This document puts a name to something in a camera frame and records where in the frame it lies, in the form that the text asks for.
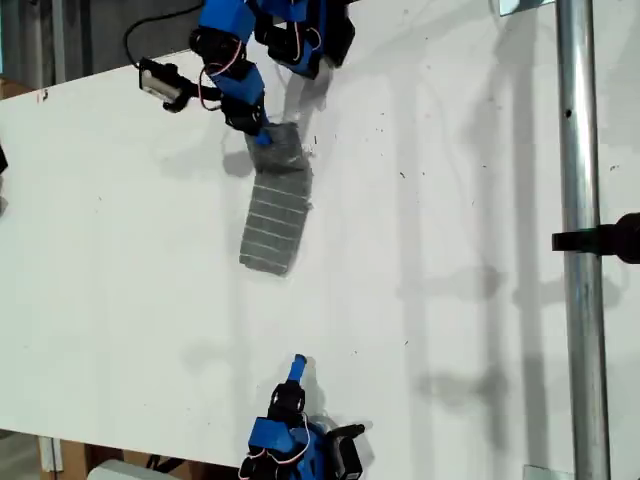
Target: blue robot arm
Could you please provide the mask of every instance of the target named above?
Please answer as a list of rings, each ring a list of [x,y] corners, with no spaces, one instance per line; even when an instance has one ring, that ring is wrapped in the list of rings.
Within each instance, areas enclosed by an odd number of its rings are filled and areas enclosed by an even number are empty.
[[[255,23],[254,12],[242,0],[207,0],[189,44],[222,94],[226,123],[269,144],[263,128],[268,125],[264,82],[256,65],[246,59]]]
[[[353,439],[361,424],[330,432],[312,423],[304,411],[300,379],[306,358],[296,355],[285,383],[271,395],[267,417],[258,417],[249,438],[249,454],[240,480],[358,480],[362,464]]]
[[[286,27],[274,25],[282,18]],[[264,110],[264,82],[246,58],[251,34],[269,47],[269,56],[298,75],[315,78],[320,60],[339,66],[355,29],[341,0],[207,0],[190,47],[220,89],[226,123],[259,144],[271,139]]]

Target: silver vertical pipe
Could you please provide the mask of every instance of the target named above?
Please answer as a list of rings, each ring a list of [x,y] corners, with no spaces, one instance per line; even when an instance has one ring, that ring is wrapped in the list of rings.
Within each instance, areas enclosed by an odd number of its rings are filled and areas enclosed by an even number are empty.
[[[591,0],[556,0],[564,230],[600,224]],[[610,480],[600,258],[565,253],[576,480]]]

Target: gray cloth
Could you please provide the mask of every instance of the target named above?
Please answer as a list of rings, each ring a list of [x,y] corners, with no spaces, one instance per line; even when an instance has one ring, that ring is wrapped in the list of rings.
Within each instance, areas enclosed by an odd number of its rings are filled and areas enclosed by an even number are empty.
[[[297,256],[309,212],[311,168],[295,124],[266,127],[273,144],[247,136],[256,179],[240,246],[240,263],[286,275]]]

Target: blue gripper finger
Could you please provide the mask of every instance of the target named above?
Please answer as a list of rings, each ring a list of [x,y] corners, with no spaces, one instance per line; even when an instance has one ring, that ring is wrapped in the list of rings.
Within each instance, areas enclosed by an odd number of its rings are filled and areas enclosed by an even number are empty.
[[[293,380],[294,382],[300,383],[300,379],[302,378],[302,373],[304,372],[304,367],[307,364],[307,359],[304,355],[296,355],[295,360],[291,364],[291,370],[289,371],[289,377],[287,380]]]
[[[256,137],[256,143],[258,145],[271,145],[273,141],[271,140],[269,133],[265,129],[262,129]]]

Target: white tabletop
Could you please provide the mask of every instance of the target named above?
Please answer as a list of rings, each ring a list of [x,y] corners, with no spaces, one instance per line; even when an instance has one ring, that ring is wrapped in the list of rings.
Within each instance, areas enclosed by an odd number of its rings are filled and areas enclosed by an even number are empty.
[[[609,222],[640,205],[636,4],[596,5]],[[554,8],[351,12],[324,99],[250,48],[314,171],[286,279],[238,263],[253,173],[220,113],[165,113],[131,67],[0,103],[0,428],[238,465],[302,353],[307,411],[370,427],[370,480],[573,469]],[[604,263],[614,478],[637,478],[640,270]]]

